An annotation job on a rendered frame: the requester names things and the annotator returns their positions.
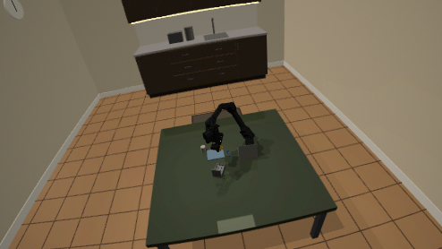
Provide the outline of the light blue flat mat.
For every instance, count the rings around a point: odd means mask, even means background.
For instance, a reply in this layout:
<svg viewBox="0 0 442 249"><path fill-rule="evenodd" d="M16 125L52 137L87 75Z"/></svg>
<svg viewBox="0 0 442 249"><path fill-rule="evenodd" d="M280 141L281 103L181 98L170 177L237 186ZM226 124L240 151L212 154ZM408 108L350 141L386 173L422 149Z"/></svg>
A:
<svg viewBox="0 0 442 249"><path fill-rule="evenodd" d="M208 161L213 159L222 159L225 157L224 151L217 152L216 150L207 150Z"/></svg>

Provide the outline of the grey dish rack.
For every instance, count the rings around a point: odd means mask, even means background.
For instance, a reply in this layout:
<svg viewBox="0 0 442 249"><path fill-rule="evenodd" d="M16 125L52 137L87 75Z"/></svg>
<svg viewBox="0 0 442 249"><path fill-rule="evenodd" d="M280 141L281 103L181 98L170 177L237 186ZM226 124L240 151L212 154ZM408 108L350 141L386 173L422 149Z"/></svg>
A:
<svg viewBox="0 0 442 249"><path fill-rule="evenodd" d="M217 163L217 165L215 167L215 170L211 169L212 175L213 176L219 176L219 177L222 177L222 175L224 173L224 170L225 170L225 165L224 164L218 164L218 163Z"/></svg>

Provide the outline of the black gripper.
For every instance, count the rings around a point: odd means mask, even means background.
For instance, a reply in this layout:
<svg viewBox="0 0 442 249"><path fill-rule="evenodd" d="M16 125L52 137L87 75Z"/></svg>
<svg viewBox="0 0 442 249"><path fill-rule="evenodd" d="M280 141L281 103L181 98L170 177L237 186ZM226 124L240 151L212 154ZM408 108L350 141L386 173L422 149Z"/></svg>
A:
<svg viewBox="0 0 442 249"><path fill-rule="evenodd" d="M219 145L221 145L221 143L222 143L223 136L224 136L223 133L219 133L218 135L213 136L212 138L213 138L213 141L215 142L215 144L212 144L210 149L216 150L217 152L219 152L219 149L220 149Z"/></svg>

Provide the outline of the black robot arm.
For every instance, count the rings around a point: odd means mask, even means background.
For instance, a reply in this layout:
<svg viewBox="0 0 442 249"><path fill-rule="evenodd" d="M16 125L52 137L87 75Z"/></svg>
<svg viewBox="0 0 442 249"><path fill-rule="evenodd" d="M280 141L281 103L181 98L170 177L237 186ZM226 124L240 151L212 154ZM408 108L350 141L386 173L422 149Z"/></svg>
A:
<svg viewBox="0 0 442 249"><path fill-rule="evenodd" d="M241 128L240 133L245 139L245 144L246 145L254 144L253 137L255 137L255 134L251 131L251 129L248 126L245 125L245 123L237 113L236 105L233 102L219 104L213 115L208 120L206 120L205 122L206 132L203 133L203 138L206 141L206 143L214 142L212 137L219 134L218 127L220 125L216 124L216 121L217 117L219 116L219 114L223 109L226 109L230 114L232 114L236 123L240 126Z"/></svg>

